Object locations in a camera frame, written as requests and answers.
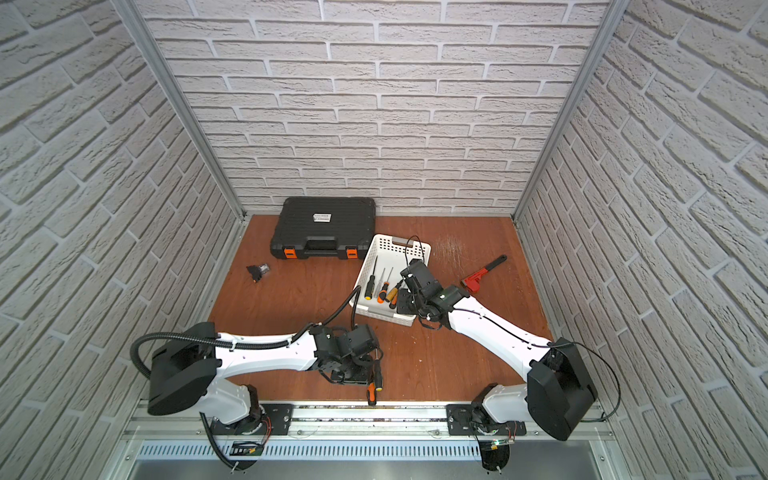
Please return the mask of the small black clear object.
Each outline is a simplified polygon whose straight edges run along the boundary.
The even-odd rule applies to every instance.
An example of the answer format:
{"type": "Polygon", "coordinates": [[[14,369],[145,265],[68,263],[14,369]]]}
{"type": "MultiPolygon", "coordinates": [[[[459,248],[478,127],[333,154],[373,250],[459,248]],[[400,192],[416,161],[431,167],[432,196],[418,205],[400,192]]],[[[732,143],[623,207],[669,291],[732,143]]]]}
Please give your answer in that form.
{"type": "Polygon", "coordinates": [[[249,265],[246,270],[254,283],[261,281],[271,271],[267,264],[249,265]]]}

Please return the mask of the red pipe wrench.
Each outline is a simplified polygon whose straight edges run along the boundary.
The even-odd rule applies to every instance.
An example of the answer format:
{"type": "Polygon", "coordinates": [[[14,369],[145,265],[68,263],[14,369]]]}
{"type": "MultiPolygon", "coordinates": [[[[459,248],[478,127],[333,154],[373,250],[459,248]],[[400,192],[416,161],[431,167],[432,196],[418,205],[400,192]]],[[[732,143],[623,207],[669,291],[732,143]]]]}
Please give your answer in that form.
{"type": "Polygon", "coordinates": [[[481,279],[487,275],[490,271],[501,265],[507,260],[506,255],[500,255],[484,267],[468,275],[461,280],[462,286],[471,294],[476,294],[480,290],[481,279]]]}

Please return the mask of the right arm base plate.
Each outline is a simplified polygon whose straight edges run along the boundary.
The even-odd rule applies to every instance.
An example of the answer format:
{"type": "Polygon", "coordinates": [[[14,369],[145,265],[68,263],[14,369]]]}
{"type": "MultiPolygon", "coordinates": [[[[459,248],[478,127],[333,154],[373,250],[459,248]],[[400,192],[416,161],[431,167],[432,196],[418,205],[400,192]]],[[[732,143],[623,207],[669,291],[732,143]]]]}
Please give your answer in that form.
{"type": "Polygon", "coordinates": [[[527,428],[523,421],[498,422],[480,404],[448,404],[446,406],[448,431],[451,436],[524,436],[527,428]]]}

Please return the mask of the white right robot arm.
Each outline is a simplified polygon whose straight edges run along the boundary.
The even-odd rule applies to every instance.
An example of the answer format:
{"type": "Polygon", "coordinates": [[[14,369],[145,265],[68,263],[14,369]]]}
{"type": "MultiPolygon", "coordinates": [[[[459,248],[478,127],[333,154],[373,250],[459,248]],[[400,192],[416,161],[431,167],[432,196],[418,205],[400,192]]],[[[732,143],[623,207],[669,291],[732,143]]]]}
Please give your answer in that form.
{"type": "Polygon", "coordinates": [[[466,290],[442,286],[421,260],[413,259],[400,275],[418,317],[474,340],[526,381],[524,387],[495,385],[479,397],[483,432],[533,421],[556,440],[570,437],[598,397],[574,342],[550,341],[513,325],[466,290]]]}

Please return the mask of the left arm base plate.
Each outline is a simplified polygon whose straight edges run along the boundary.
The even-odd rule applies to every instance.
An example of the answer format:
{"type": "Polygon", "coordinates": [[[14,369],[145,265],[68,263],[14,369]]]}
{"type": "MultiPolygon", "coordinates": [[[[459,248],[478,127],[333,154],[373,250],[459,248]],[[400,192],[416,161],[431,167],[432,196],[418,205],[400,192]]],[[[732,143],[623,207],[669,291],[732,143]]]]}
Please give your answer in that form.
{"type": "Polygon", "coordinates": [[[231,425],[224,425],[214,419],[210,429],[214,435],[257,435],[265,436],[267,427],[271,427],[273,436],[286,436],[289,432],[294,405],[291,403],[261,403],[260,410],[231,425]]]}

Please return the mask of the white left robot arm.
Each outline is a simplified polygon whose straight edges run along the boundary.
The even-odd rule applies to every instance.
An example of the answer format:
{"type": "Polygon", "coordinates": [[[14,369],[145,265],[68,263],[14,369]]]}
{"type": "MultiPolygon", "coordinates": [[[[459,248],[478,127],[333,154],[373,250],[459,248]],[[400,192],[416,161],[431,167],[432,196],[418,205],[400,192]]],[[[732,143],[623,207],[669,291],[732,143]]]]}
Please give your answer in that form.
{"type": "Polygon", "coordinates": [[[255,430],[265,416],[256,388],[233,383],[238,375],[317,371],[331,384],[366,386],[369,403],[382,387],[383,351],[368,325],[310,323],[293,334],[239,336],[202,322],[183,333],[144,335],[130,357],[150,382],[149,414],[196,411],[235,434],[255,430]]]}

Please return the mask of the white perforated plastic bin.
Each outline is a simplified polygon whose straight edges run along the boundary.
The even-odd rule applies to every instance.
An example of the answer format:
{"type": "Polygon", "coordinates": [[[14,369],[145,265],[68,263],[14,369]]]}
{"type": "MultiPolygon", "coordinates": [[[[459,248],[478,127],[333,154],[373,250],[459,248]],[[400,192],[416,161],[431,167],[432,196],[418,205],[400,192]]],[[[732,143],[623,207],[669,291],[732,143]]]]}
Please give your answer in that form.
{"type": "Polygon", "coordinates": [[[376,234],[372,239],[368,254],[365,257],[356,281],[356,284],[361,287],[361,295],[356,305],[356,313],[365,317],[410,327],[415,320],[415,316],[398,314],[396,308],[394,310],[390,309],[386,301],[380,304],[377,301],[377,296],[391,268],[393,268],[393,272],[388,291],[401,280],[400,272],[408,266],[410,260],[419,259],[428,264],[430,255],[431,245],[422,243],[418,237],[405,239],[391,235],[376,234]],[[373,298],[371,301],[368,301],[365,299],[365,288],[375,257],[378,257],[376,285],[373,298]]]}

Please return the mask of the long orange handle screwdriver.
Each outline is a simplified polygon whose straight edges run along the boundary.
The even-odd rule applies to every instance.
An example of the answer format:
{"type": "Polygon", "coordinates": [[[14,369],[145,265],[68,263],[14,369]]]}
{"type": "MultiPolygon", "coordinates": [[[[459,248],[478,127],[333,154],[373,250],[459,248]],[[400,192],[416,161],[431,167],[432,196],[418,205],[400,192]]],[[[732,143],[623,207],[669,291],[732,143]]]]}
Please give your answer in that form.
{"type": "Polygon", "coordinates": [[[369,406],[377,404],[376,387],[373,383],[370,383],[366,389],[366,399],[369,406]]]}

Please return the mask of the black green handle screwdriver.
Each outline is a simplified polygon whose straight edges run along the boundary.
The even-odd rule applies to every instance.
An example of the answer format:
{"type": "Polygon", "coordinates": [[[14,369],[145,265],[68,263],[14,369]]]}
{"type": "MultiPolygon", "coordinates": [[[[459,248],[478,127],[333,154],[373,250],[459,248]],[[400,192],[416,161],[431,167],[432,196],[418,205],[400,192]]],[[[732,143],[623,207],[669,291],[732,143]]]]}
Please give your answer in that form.
{"type": "Polygon", "coordinates": [[[375,360],[373,365],[373,384],[376,391],[383,390],[383,376],[381,370],[381,361],[375,360]]]}

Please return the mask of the aluminium mounting rail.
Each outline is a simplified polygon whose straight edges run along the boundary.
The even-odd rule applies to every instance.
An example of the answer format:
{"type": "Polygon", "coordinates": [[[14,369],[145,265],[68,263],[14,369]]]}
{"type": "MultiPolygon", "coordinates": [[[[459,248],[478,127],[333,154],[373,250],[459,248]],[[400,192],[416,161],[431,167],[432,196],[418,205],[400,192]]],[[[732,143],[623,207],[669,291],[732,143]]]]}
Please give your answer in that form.
{"type": "MultiPolygon", "coordinates": [[[[289,414],[275,415],[278,440],[450,440],[454,431],[472,439],[466,421],[448,412],[445,402],[296,401],[289,414]]],[[[125,432],[140,438],[203,438],[197,413],[151,416],[141,402],[125,432]]]]}

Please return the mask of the black plastic tool case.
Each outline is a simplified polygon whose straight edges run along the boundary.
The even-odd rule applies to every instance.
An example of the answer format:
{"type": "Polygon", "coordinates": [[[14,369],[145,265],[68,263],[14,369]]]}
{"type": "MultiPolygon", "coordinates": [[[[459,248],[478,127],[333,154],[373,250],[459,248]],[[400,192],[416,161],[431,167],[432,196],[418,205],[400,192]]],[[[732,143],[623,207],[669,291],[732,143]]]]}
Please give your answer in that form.
{"type": "Polygon", "coordinates": [[[270,252],[277,259],[363,259],[375,234],[376,203],[367,197],[289,197],[270,252]]]}

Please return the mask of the black yellow handle screwdriver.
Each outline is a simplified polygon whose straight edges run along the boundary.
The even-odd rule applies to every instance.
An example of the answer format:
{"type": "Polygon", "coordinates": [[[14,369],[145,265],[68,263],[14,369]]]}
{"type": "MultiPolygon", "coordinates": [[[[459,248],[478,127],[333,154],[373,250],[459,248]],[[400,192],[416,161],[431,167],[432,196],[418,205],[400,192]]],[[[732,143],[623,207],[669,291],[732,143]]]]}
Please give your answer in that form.
{"type": "Polygon", "coordinates": [[[388,307],[392,310],[396,308],[397,304],[397,298],[398,298],[398,292],[400,290],[400,287],[403,284],[403,279],[398,281],[395,286],[387,293],[386,301],[388,302],[388,307]]]}

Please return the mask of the orange black handle screwdriver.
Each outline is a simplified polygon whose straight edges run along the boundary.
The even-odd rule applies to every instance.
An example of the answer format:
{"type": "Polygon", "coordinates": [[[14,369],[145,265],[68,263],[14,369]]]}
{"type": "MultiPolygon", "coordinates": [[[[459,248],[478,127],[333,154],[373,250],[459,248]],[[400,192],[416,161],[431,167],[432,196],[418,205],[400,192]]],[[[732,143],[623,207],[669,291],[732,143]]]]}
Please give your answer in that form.
{"type": "Polygon", "coordinates": [[[389,289],[389,286],[390,286],[390,279],[391,279],[392,272],[393,272],[393,268],[390,269],[390,272],[389,272],[386,280],[383,282],[383,284],[381,286],[381,289],[379,291],[379,294],[377,296],[377,301],[380,304],[385,302],[385,299],[386,299],[386,296],[387,296],[387,292],[388,292],[388,289],[389,289]]]}

